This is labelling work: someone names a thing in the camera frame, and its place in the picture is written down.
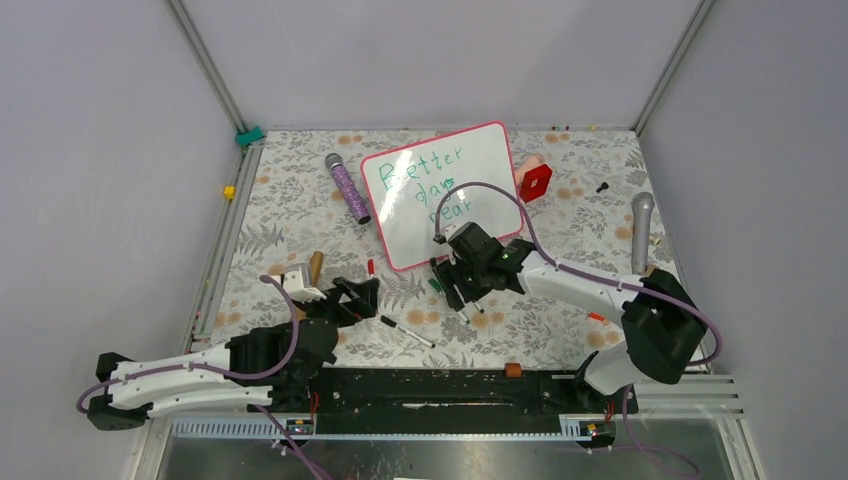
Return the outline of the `pink framed whiteboard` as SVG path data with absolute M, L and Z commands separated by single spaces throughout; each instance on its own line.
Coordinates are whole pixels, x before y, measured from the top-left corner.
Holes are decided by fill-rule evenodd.
M 518 233 L 523 220 L 504 195 L 517 195 L 508 131 L 490 122 L 370 155 L 360 164 L 387 261 L 394 271 L 449 252 L 438 230 L 475 222 L 496 238 Z

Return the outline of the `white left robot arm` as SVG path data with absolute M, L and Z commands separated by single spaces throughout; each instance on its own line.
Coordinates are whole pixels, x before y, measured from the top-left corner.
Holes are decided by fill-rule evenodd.
M 315 413 L 323 398 L 316 381 L 337 360 L 340 329 L 376 315 L 381 283 L 337 277 L 320 290 L 296 273 L 260 280 L 281 293 L 290 321 L 157 361 L 103 353 L 99 382 L 81 394 L 77 410 L 101 431 L 135 429 L 182 410 Z

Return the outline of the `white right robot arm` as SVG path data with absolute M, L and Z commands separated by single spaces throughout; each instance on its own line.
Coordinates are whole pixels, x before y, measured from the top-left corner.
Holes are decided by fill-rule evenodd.
M 436 238 L 449 253 L 429 266 L 456 311 L 493 291 L 511 291 L 569 303 L 622 330 L 623 340 L 591 354 L 578 369 L 573 396 L 583 410 L 601 410 L 627 385 L 678 383 L 707 332 L 691 298 L 664 270 L 616 277 L 558 263 L 536 240 L 502 243 L 474 222 Z

